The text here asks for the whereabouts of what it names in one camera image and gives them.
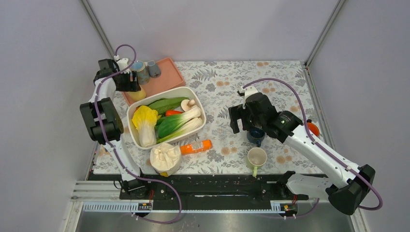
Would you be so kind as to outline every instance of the white mug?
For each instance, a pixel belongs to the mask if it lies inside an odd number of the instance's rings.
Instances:
[[[262,167],[268,160],[266,152],[259,147],[254,147],[248,152],[247,164],[253,170],[252,176],[256,177],[258,168]]]

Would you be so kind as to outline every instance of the mushroom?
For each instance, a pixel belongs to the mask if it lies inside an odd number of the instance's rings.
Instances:
[[[181,102],[181,108],[183,111],[187,112],[195,105],[195,100],[185,99]]]

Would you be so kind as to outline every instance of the mug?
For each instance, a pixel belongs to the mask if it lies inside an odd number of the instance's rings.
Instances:
[[[262,167],[268,160],[266,152],[259,147],[254,147],[248,152],[247,164],[253,170],[252,176],[256,177],[258,168]]]
[[[150,77],[157,78],[161,75],[161,70],[155,61],[150,60],[146,64],[148,65],[148,73]]]
[[[136,61],[131,66],[132,71],[137,72],[137,79],[140,85],[145,85],[149,82],[150,76],[148,73],[148,67],[145,65],[143,61]]]
[[[249,142],[256,144],[257,147],[261,147],[262,141],[265,138],[266,133],[259,128],[253,128],[246,134]]]

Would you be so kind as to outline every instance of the white basket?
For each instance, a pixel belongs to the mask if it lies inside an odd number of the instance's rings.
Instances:
[[[168,91],[153,95],[149,98],[145,98],[145,99],[142,99],[140,101],[137,101],[137,102],[133,103],[132,105],[130,105],[128,107],[128,110],[127,110],[128,128],[130,129],[132,140],[134,141],[135,145],[139,149],[149,150],[149,149],[157,146],[157,144],[155,144],[153,146],[149,146],[149,147],[141,147],[140,146],[138,131],[137,131],[137,129],[135,128],[134,124],[131,121],[132,117],[134,116],[135,109],[140,105],[149,105],[151,102],[153,102],[155,100],[158,100],[158,99],[161,99],[161,98],[176,98],[176,97],[187,97],[190,100],[192,100],[192,99],[195,100],[195,105],[198,106],[201,110],[201,117],[200,118],[202,119],[202,125],[199,128],[194,129],[191,132],[188,132],[188,133],[180,135],[176,138],[165,141],[165,143],[173,144],[173,143],[176,143],[178,141],[181,141],[185,138],[190,137],[193,134],[198,133],[199,130],[201,130],[202,127],[204,127],[204,125],[206,123],[206,116],[205,116],[204,108],[202,107],[202,104],[199,101],[198,96],[193,92],[193,90],[188,88],[188,87],[178,87],[178,88],[170,89]]]

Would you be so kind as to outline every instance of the gray cup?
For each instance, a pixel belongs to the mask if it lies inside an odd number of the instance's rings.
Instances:
[[[146,63],[148,65],[149,76],[152,78],[157,78],[161,75],[161,70],[155,61],[150,60]]]

